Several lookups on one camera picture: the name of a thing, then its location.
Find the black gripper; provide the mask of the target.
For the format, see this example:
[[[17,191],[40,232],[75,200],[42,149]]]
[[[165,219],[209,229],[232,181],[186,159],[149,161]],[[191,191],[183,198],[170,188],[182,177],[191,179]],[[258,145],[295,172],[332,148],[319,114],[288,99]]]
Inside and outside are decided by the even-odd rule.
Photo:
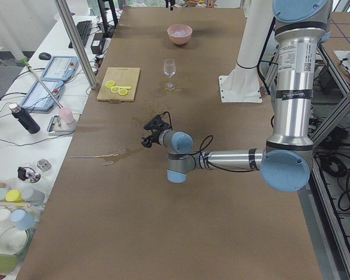
[[[147,137],[142,137],[141,144],[146,148],[151,148],[153,143],[160,144],[160,134],[166,130],[172,129],[171,117],[169,115],[169,123],[163,120],[164,114],[155,115],[147,124],[143,126],[144,130],[150,131]]]

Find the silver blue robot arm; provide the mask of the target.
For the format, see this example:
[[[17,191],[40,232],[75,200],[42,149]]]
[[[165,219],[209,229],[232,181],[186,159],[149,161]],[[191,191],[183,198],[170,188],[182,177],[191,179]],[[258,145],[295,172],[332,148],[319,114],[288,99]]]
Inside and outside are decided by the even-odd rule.
[[[144,127],[141,143],[164,146],[167,178],[182,183],[195,169],[244,173],[259,171],[272,188],[294,192],[304,187],[312,170],[313,142],[308,137],[314,66],[318,43],[329,37],[331,1],[253,1],[235,69],[221,76],[220,93],[228,102],[252,102],[263,37],[274,33],[279,43],[274,127],[263,150],[193,151],[193,139],[175,131],[162,115]]]

